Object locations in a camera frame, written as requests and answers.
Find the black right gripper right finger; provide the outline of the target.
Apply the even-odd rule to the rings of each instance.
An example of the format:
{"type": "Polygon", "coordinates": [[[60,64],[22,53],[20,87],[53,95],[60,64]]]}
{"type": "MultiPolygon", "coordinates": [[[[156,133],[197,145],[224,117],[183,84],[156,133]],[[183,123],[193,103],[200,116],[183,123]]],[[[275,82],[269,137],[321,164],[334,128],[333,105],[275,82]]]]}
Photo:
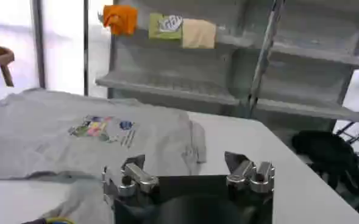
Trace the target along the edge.
{"type": "Polygon", "coordinates": [[[230,174],[226,176],[226,184],[241,191],[249,189],[258,194],[274,191],[275,167],[263,161],[259,166],[246,155],[224,152],[224,159],[230,174]]]}

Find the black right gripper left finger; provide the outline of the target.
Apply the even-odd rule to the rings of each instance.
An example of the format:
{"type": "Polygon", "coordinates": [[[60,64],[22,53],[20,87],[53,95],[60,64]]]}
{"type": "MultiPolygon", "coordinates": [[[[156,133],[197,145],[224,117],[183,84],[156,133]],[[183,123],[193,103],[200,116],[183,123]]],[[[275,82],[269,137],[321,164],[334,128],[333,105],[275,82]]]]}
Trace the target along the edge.
{"type": "Polygon", "coordinates": [[[127,158],[120,166],[120,182],[115,183],[116,175],[109,166],[101,172],[101,183],[104,198],[113,201],[116,198],[132,198],[142,193],[152,195],[158,192],[160,181],[157,176],[143,170],[144,155],[127,158]]]}

